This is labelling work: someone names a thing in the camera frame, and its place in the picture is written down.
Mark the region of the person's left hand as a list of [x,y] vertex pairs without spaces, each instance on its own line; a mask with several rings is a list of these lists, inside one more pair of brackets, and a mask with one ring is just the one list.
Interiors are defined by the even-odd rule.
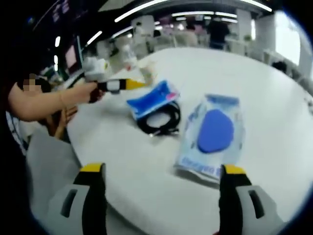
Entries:
[[89,88],[88,96],[87,96],[88,103],[96,103],[100,101],[105,95],[105,92],[99,89],[97,82],[89,82],[89,83],[86,83],[86,85]]

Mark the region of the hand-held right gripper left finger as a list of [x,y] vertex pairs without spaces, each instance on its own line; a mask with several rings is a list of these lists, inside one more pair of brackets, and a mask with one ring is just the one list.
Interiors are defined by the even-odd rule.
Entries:
[[50,200],[47,230],[50,235],[106,235],[106,165],[82,167],[72,184]]

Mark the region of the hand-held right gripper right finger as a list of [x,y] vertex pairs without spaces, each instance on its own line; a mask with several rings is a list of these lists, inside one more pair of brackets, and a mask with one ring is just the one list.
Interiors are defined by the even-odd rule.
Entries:
[[235,165],[221,165],[220,235],[277,235],[284,226],[274,200]]

